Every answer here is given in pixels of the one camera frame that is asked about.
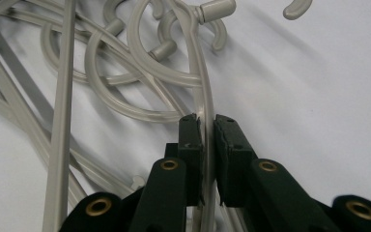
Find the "white background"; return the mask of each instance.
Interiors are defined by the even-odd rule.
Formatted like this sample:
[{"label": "white background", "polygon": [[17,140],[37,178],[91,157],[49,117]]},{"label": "white background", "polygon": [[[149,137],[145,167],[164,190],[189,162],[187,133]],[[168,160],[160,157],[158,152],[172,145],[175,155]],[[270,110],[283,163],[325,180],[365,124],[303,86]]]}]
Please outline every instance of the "white background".
[{"label": "white background", "polygon": [[[104,25],[103,2],[78,7]],[[371,200],[371,2],[314,1],[296,21],[282,16],[289,3],[238,1],[236,12],[224,19],[229,41],[218,53],[210,49],[212,33],[201,28],[214,111],[236,119],[257,155],[282,163],[312,197],[328,205],[341,194]],[[117,11],[125,21],[133,4]],[[149,48],[158,44],[156,26],[149,20],[142,24]],[[56,72],[43,59],[40,28],[0,18],[0,30],[53,105]],[[181,50],[165,64],[186,70],[178,25],[173,30]],[[79,70],[84,47],[76,43]],[[177,125],[126,118],[108,109],[87,85],[73,88],[76,142],[128,185],[133,175],[147,178],[165,143],[177,141]],[[142,86],[120,90],[137,105],[161,109]],[[179,91],[189,102],[189,93]],[[50,124],[50,115],[41,119]],[[45,172],[27,136],[0,116],[0,231],[41,230]]]}]

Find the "white surface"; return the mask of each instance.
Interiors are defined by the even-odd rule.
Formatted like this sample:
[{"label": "white surface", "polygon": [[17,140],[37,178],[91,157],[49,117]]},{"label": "white surface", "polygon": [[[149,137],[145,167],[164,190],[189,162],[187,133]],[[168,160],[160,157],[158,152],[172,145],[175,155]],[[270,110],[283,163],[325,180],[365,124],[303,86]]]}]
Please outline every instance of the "white surface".
[{"label": "white surface", "polygon": [[[102,24],[101,1],[89,3],[81,11]],[[312,197],[329,205],[340,194],[371,200],[371,2],[314,1],[297,21],[282,16],[289,3],[239,1],[224,19],[229,42],[217,54],[210,51],[213,35],[201,29],[214,110],[236,119],[258,156],[285,165]],[[123,19],[132,4],[118,10]],[[152,48],[157,24],[143,24]],[[56,73],[40,51],[40,29],[2,19],[0,29],[53,105]],[[76,66],[83,70],[84,45],[77,46]],[[170,62],[186,69],[180,48]],[[131,120],[109,110],[88,86],[73,88],[74,138],[128,185],[133,175],[147,177],[165,143],[176,142],[176,125]],[[139,85],[121,92],[144,107],[163,108]],[[189,101],[187,92],[182,96]],[[50,117],[42,118],[47,124]],[[0,117],[0,231],[41,230],[45,180],[25,134]]]}]

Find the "hanger hook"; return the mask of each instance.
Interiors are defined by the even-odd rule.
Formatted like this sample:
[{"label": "hanger hook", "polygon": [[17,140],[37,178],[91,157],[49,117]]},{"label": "hanger hook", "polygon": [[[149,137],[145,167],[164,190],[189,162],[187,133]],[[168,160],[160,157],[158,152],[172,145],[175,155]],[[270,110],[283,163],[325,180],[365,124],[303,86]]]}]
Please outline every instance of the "hanger hook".
[{"label": "hanger hook", "polygon": [[301,17],[311,6],[312,0],[294,0],[284,10],[284,17],[289,20],[295,20]]}]

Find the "cylindrical connector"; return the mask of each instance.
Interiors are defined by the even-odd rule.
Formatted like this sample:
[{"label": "cylindrical connector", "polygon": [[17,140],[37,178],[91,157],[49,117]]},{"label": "cylindrical connector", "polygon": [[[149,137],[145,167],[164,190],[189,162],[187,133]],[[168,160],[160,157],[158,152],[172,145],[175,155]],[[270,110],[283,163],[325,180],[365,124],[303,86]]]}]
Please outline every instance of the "cylindrical connector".
[{"label": "cylindrical connector", "polygon": [[200,24],[231,15],[237,8],[235,0],[214,0],[196,8]]},{"label": "cylindrical connector", "polygon": [[111,34],[117,36],[125,29],[125,23],[119,18],[114,18],[107,26],[106,30]]},{"label": "cylindrical connector", "polygon": [[160,46],[149,52],[149,55],[158,62],[166,59],[177,50],[177,44],[172,41],[164,41]]}]

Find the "gray rod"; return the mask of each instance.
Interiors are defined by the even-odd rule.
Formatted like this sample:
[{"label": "gray rod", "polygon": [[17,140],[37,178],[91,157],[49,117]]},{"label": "gray rod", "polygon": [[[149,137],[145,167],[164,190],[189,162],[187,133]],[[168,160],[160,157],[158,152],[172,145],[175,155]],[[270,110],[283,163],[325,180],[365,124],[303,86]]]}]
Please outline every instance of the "gray rod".
[{"label": "gray rod", "polygon": [[47,169],[43,232],[59,231],[68,212],[68,173],[71,137],[71,87],[74,49],[75,0],[65,1],[60,66],[51,137],[52,153]]}]

